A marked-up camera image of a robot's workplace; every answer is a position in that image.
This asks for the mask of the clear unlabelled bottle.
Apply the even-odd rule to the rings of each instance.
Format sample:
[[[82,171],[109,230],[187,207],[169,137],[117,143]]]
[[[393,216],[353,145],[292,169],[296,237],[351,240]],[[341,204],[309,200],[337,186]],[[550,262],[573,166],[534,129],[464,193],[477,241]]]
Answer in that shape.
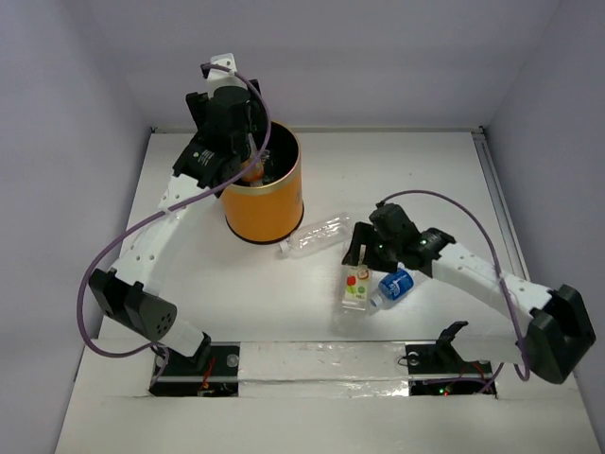
[[[302,258],[348,240],[353,223],[347,213],[339,213],[299,227],[278,243],[281,257]]]

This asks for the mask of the blue label bottle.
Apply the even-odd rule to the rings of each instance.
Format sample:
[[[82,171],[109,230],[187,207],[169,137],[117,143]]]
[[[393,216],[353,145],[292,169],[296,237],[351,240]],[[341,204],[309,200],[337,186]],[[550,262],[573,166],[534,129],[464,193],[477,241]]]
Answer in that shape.
[[[406,297],[416,286],[414,273],[404,268],[383,277],[370,297],[370,305],[374,308],[394,306]]]

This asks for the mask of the apple juice label bottle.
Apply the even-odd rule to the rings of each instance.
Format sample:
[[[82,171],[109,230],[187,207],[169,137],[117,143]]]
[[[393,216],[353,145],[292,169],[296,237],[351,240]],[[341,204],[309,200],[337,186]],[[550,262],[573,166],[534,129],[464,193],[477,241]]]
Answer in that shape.
[[[365,265],[344,266],[341,305],[347,310],[365,311],[372,292],[372,271]]]

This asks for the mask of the orange label bottle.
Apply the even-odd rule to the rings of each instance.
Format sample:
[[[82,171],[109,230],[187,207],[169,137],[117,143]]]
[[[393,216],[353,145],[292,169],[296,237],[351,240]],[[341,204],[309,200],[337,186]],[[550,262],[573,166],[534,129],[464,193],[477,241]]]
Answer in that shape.
[[[264,185],[265,164],[269,156],[270,151],[268,149],[260,153],[256,148],[252,148],[250,157],[241,165],[241,169],[246,170],[240,179],[241,184],[251,187]]]

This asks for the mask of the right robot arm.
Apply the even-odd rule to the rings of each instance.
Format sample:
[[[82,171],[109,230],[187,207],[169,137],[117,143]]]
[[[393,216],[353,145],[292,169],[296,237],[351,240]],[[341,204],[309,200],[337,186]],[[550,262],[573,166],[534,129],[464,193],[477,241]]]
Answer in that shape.
[[[404,266],[471,295],[512,323],[512,357],[495,353],[491,359],[524,364],[551,384],[562,384],[596,341],[578,290],[548,288],[506,273],[437,228],[419,231],[395,203],[379,203],[369,222],[355,225],[341,263],[381,272]]]

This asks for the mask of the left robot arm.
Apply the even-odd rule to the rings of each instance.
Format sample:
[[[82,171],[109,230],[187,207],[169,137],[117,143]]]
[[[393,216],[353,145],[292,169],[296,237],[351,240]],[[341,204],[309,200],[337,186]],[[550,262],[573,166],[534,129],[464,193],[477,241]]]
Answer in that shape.
[[[210,338],[184,321],[175,305],[160,293],[182,242],[200,216],[200,201],[220,196],[225,188],[251,174],[268,146],[271,133],[268,108],[256,81],[236,71],[208,81],[203,94],[190,94],[198,130],[181,153],[157,211],[131,226],[106,246],[111,251],[124,238],[135,235],[130,248],[108,270],[98,264],[100,252],[84,272],[78,289],[78,330],[95,353],[115,353],[96,346],[82,320],[84,294],[91,291],[110,319],[176,357],[184,371],[197,374],[209,362]]]

